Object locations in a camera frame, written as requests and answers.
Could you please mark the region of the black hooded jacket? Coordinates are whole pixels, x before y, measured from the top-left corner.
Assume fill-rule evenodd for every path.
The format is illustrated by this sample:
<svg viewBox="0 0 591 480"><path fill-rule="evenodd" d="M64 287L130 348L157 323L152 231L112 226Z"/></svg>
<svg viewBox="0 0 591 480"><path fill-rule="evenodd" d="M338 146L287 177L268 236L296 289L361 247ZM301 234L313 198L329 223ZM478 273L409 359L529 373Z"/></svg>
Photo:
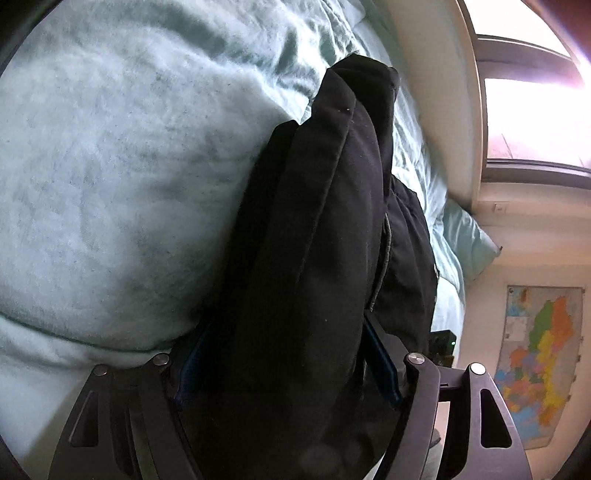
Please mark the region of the black hooded jacket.
<svg viewBox="0 0 591 480"><path fill-rule="evenodd" d="M398 86L346 57L254 164L197 311L197 395L179 407L207 479L361 479L387 448L397 415L363 318L422 351L438 284L421 204L392 172Z"/></svg>

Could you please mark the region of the dark device with green light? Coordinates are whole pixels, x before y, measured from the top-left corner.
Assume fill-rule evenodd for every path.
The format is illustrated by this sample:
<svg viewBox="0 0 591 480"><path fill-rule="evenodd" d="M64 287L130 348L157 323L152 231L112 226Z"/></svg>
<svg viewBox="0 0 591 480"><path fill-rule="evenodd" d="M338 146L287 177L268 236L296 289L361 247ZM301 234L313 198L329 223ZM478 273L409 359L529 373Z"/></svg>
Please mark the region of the dark device with green light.
<svg viewBox="0 0 591 480"><path fill-rule="evenodd" d="M455 359L456 343L457 336L452 330L431 332L429 337L429 358L438 366L452 367Z"/></svg>

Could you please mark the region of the light green pillow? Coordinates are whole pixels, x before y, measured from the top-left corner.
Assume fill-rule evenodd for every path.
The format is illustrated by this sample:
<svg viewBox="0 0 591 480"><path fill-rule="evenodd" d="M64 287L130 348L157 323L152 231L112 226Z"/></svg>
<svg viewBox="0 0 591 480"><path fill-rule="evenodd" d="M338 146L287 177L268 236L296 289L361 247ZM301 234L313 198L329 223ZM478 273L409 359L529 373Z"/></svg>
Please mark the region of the light green pillow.
<svg viewBox="0 0 591 480"><path fill-rule="evenodd" d="M443 224L444 237L461 265L464 284L469 285L501 255L502 248L452 199L446 202Z"/></svg>

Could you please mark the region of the light green quilted comforter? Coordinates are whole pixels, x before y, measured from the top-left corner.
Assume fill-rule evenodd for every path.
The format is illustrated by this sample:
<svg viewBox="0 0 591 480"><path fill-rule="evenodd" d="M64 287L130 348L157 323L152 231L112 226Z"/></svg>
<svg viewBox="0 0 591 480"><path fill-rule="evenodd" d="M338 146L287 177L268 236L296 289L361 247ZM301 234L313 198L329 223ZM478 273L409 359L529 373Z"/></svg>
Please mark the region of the light green quilted comforter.
<svg viewBox="0 0 591 480"><path fill-rule="evenodd" d="M1 434L43 479L91 367L190 328L252 163L381 1L63 1L1 77Z"/></svg>

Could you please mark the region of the dark-framed window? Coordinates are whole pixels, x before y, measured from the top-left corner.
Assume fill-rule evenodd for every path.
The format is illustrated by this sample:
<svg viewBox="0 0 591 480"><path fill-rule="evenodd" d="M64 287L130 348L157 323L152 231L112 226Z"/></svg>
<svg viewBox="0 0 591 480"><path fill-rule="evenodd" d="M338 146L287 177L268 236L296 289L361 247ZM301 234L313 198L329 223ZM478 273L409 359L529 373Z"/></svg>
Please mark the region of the dark-framed window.
<svg viewBox="0 0 591 480"><path fill-rule="evenodd" d="M480 77L486 183L590 187L590 72L539 1L464 1Z"/></svg>

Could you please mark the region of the cream curved headboard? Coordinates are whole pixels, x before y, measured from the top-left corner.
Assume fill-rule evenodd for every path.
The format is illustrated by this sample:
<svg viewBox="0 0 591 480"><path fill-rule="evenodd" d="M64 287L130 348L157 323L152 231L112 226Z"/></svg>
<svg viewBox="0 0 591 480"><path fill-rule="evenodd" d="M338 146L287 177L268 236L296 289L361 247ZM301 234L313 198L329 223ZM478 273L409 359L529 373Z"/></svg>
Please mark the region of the cream curved headboard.
<svg viewBox="0 0 591 480"><path fill-rule="evenodd" d="M459 1L388 1L386 6L422 129L441 155L448 192L471 211L478 202L485 133L472 26Z"/></svg>

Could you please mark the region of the colourful wall map poster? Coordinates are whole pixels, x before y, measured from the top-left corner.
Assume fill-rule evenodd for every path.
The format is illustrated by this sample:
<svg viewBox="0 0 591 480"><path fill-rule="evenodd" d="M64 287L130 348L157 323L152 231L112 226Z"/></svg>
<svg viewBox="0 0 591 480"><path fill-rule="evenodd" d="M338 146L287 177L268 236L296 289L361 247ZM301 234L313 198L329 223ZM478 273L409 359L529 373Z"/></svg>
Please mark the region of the colourful wall map poster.
<svg viewBox="0 0 591 480"><path fill-rule="evenodd" d="M494 380L527 450L551 443L580 361L582 287L507 287Z"/></svg>

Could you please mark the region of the white wall outlet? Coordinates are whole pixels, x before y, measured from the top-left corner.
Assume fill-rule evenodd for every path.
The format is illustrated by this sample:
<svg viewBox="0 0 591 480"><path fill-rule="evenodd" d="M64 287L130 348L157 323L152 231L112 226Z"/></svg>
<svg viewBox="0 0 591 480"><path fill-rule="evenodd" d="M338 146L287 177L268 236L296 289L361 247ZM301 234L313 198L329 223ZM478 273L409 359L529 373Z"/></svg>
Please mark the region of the white wall outlet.
<svg viewBox="0 0 591 480"><path fill-rule="evenodd" d="M507 210L507 204L506 203L494 203L493 207L492 207L492 212L493 213L505 213Z"/></svg>

